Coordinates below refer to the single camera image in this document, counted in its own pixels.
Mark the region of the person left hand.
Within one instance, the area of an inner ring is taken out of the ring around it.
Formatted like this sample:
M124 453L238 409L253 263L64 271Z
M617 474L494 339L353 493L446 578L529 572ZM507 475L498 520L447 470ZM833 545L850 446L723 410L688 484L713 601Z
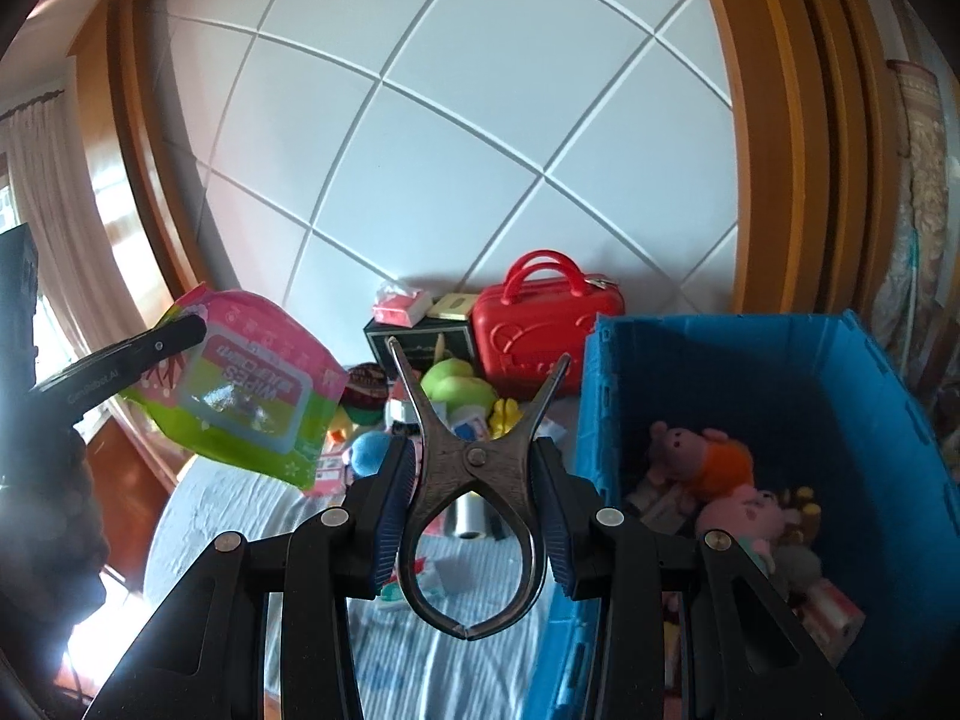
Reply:
M65 431L59 454L47 478L2 488L2 652L20 665L59 661L106 601L109 546L82 436Z

